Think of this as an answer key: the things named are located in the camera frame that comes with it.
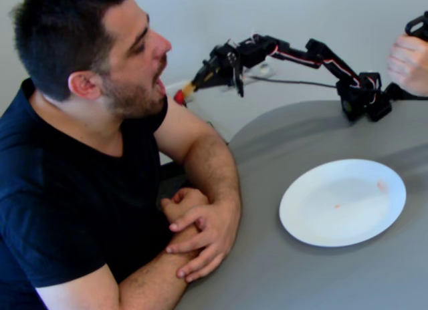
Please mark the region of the man's left hand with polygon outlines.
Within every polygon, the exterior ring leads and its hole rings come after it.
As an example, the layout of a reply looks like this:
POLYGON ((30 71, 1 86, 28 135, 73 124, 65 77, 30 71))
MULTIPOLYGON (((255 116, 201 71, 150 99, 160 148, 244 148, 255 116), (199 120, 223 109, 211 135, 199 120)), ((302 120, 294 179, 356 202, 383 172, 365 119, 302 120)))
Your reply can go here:
POLYGON ((241 203, 219 200, 213 204, 190 208, 170 225, 174 233, 193 227, 191 235, 171 243, 167 252, 191 253, 195 256, 177 271, 177 277, 190 283, 211 274, 231 251, 241 218, 241 203))

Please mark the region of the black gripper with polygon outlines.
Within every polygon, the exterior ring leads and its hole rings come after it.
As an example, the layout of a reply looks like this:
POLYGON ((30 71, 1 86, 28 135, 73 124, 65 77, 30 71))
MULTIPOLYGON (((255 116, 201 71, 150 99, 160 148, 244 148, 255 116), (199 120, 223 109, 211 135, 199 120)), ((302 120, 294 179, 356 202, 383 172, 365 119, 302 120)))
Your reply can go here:
POLYGON ((233 80, 242 79, 243 67, 241 56, 236 46, 217 45, 209 54, 211 61, 204 61, 203 66, 192 80, 193 86, 201 89, 219 86, 232 86, 233 80))

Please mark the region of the man's right hand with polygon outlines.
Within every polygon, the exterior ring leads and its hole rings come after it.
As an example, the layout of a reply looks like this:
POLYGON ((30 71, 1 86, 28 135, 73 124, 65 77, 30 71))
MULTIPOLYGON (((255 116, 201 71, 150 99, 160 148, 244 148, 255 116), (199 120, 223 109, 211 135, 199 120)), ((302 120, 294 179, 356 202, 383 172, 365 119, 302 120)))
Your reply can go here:
POLYGON ((160 206, 167 220, 172 224, 191 208, 209 204, 208 198, 194 188, 182 188, 172 198, 163 198, 160 206))

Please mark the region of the operator's bare hand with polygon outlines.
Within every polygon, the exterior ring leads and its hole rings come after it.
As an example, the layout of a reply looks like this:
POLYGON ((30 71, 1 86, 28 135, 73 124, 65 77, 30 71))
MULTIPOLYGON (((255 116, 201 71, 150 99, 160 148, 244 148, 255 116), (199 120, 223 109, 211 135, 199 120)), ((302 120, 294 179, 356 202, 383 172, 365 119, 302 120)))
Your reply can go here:
POLYGON ((427 97, 427 42, 407 34, 399 36, 390 50, 387 71, 401 89, 427 97))

